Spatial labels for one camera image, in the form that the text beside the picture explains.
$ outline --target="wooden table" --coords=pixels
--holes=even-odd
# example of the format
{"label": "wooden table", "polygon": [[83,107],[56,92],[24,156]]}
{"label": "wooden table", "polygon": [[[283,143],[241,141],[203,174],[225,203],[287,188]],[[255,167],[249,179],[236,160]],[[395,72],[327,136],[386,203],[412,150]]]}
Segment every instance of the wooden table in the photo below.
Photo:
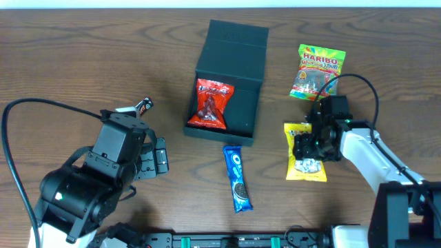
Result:
{"label": "wooden table", "polygon": [[[301,43],[347,52],[343,72],[367,77],[380,95],[378,130],[386,144],[428,180],[441,180],[441,10],[11,10],[0,12],[0,107],[43,97],[98,113],[151,96],[144,117],[165,137],[170,172],[136,182],[103,226],[140,231],[284,231],[290,225],[367,224],[375,195],[349,162],[326,163],[327,183],[286,181],[285,121],[303,121],[310,101],[288,96]],[[243,164],[254,211],[235,214],[224,144],[183,135],[194,68],[210,19],[270,28],[265,82],[253,147]],[[361,81],[342,79],[356,118],[373,116]],[[42,178],[101,123],[42,104],[10,115],[17,169],[36,203]],[[25,247],[30,221],[4,156],[0,159],[0,247]]]}

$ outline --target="blue oreo package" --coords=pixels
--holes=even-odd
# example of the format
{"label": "blue oreo package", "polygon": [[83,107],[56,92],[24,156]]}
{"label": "blue oreo package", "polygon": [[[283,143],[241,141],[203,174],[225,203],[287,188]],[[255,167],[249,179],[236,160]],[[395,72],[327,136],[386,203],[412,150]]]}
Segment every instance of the blue oreo package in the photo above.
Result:
{"label": "blue oreo package", "polygon": [[226,146],[223,148],[225,162],[227,163],[227,174],[232,184],[234,211],[236,213],[253,210],[243,181],[240,149],[241,146]]}

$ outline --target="yellow package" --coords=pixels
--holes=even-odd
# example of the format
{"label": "yellow package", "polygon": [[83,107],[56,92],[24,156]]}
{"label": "yellow package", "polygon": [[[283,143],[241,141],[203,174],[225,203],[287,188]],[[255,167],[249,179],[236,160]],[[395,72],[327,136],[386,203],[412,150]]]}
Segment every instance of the yellow package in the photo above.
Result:
{"label": "yellow package", "polygon": [[295,135],[305,132],[310,133],[311,129],[311,123],[285,123],[284,125],[289,146],[287,180],[327,181],[322,161],[317,161],[313,158],[296,161],[296,157],[293,154]]}

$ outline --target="red candy bag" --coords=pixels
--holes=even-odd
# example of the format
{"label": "red candy bag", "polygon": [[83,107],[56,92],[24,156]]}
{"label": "red candy bag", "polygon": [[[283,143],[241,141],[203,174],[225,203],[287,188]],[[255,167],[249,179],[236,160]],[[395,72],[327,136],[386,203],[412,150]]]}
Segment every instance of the red candy bag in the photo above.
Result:
{"label": "red candy bag", "polygon": [[198,79],[196,89],[198,90],[198,111],[188,124],[226,130],[223,110],[234,93],[234,86]]}

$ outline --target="box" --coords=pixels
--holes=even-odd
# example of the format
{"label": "box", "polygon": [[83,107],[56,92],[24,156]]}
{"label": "box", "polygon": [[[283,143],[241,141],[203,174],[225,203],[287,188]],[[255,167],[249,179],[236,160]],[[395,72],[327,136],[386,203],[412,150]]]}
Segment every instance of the box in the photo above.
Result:
{"label": "box", "polygon": [[[268,32],[269,28],[210,21],[207,39],[196,66],[185,135],[238,145],[253,144],[260,87],[265,75]],[[197,112],[197,79],[234,86],[234,94],[223,114],[226,130],[187,124]]]}

